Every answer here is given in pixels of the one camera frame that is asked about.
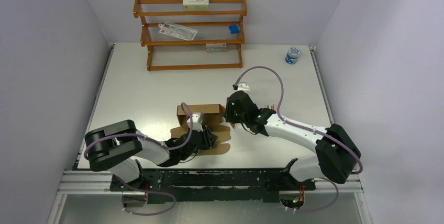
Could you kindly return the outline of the brown cardboard box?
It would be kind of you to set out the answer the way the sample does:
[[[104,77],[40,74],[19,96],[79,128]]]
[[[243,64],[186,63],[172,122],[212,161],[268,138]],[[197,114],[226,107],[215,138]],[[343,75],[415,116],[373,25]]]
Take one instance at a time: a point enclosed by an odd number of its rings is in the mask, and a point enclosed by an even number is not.
[[[193,113],[190,119],[183,108],[178,105],[176,110],[179,126],[171,129],[171,138],[183,143],[189,132],[192,136],[188,144],[181,148],[183,153],[197,155],[223,155],[228,153],[231,146],[230,130],[234,127],[224,125],[226,109],[221,104],[189,105]]]

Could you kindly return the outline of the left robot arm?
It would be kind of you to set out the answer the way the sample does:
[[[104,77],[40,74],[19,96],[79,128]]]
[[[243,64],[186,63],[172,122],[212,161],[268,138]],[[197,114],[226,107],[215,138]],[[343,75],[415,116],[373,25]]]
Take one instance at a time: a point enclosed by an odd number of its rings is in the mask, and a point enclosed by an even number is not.
[[[84,157],[92,171],[109,171],[136,191],[145,183],[139,158],[158,167],[171,167],[200,150],[210,150],[217,139],[203,126],[202,130],[188,130],[179,138],[157,141],[139,131],[132,120],[123,120],[88,132],[84,136]]]

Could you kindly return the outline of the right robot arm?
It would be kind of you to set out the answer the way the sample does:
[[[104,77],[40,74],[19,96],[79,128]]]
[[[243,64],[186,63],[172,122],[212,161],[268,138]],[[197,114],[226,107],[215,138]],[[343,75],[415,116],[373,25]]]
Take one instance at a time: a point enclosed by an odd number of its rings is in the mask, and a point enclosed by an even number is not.
[[[258,108],[244,91],[236,91],[227,98],[225,119],[241,124],[253,135],[281,138],[307,150],[313,155],[293,159],[283,174],[283,184],[296,189],[305,180],[324,177],[344,184],[361,158],[361,152],[345,129],[332,124],[317,127],[280,116],[277,110]]]

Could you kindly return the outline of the grey box lower shelf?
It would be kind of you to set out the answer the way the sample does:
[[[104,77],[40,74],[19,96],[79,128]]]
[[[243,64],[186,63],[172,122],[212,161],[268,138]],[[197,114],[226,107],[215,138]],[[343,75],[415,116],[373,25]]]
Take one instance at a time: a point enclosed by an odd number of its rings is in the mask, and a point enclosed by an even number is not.
[[[207,52],[227,52],[228,50],[226,43],[208,43],[205,47]]]

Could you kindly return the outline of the white green box top shelf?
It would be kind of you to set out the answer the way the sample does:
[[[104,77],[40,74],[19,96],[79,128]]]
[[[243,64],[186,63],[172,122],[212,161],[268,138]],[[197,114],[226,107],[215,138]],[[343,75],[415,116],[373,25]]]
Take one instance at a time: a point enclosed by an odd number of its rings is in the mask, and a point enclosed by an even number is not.
[[[183,10],[186,12],[209,11],[209,0],[183,0]]]

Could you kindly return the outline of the blue white round jar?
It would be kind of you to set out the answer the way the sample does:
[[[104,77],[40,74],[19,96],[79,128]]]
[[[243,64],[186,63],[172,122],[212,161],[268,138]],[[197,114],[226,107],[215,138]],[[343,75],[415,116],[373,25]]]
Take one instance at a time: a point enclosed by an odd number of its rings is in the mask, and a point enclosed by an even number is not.
[[[285,56],[285,62],[288,64],[295,64],[298,61],[300,54],[301,51],[298,47],[290,47]]]

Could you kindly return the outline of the small blue object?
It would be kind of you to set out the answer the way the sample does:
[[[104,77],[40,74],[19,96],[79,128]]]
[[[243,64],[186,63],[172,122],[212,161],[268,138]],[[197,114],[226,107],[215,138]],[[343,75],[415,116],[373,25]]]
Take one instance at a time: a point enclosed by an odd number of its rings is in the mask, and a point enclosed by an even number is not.
[[[241,32],[239,25],[230,25],[228,29],[230,34],[238,34]]]

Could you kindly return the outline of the wooden three-tier shelf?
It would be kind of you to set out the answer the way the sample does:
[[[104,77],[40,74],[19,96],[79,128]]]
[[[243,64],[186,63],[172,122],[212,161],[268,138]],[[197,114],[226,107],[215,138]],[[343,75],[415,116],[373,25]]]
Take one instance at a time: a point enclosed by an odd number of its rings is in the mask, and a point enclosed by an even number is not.
[[[135,0],[133,16],[141,20],[140,44],[148,50],[147,70],[196,70],[241,68],[245,42],[243,18],[246,0],[209,0],[209,11],[186,12],[183,0]],[[192,41],[159,33],[158,24],[175,23],[197,29]],[[241,32],[230,34],[228,27]],[[226,43],[227,52],[207,52],[205,44]]]

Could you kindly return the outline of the flat plastic blister package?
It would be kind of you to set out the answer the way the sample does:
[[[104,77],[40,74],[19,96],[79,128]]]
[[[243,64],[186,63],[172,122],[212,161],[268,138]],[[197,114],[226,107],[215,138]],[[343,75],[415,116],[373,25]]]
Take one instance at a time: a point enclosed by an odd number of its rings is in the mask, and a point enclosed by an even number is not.
[[[175,24],[175,23],[164,22],[164,23],[158,24],[158,27],[160,29],[159,30],[160,34],[174,37],[174,38],[181,39],[181,40],[185,40],[185,41],[194,40],[195,36],[198,33],[197,29],[185,27],[185,26]]]

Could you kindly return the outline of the black base frame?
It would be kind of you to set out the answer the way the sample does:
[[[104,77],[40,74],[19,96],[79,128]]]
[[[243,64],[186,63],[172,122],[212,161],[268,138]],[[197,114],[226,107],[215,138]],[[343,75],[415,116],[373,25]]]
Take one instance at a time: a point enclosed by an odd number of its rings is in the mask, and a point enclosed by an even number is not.
[[[178,202],[261,200],[264,203],[280,202],[280,192],[315,190],[315,182],[308,179],[298,182],[285,168],[261,169],[143,169],[148,189],[148,204],[171,202],[166,192]]]

